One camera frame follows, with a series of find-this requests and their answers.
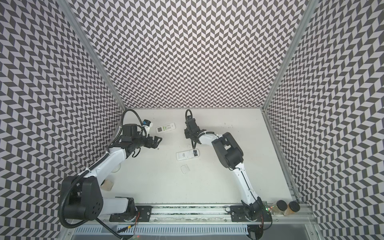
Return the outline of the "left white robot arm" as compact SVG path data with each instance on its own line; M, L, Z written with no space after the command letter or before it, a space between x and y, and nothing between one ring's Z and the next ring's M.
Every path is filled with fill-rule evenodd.
M133 198L104 198L101 186L126 159L136 158L142 148L156 149L159 146L162 138L149 134L152 125L149 120L139 119L138 124L125 124L121 120L106 153L80 174L62 181L58 217L63 227L77 228L88 221L99 221L104 215L120 222L138 219L139 211Z

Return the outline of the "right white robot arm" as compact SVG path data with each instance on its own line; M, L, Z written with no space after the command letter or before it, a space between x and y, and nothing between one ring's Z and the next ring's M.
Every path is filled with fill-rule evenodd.
M256 220L264 222L267 219L267 215L264 213L266 207L250 182L245 169L244 152L232 134L227 132L217 135L215 132L200 129L192 115L186 115L185 124L185 137L191 140L193 149L198 144L213 147L223 167L232 172L246 218L251 222Z

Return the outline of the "white battery cover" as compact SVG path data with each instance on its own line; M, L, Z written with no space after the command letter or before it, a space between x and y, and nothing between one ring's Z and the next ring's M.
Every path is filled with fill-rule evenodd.
M188 165L182 165L181 166L181 171L182 171L183 174L187 174L187 173L190 172L190 168L189 168Z

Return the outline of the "white remote with green buttons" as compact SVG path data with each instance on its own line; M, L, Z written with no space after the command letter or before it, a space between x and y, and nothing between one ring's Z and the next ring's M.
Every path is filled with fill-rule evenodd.
M175 129L176 129L175 123L169 123L169 124L166 124L166 125L162 125L162 126L156 127L157 133L160 133L160 134L167 133L167 132L173 131Z

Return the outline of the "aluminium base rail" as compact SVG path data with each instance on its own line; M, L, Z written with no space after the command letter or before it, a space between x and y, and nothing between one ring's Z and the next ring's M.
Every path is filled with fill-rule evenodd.
M299 212L285 216L272 214L268 207L247 217L244 207L231 204L136 204L134 210L123 214L100 214L98 218L107 223L138 222L151 224L316 224L310 207L301 204Z

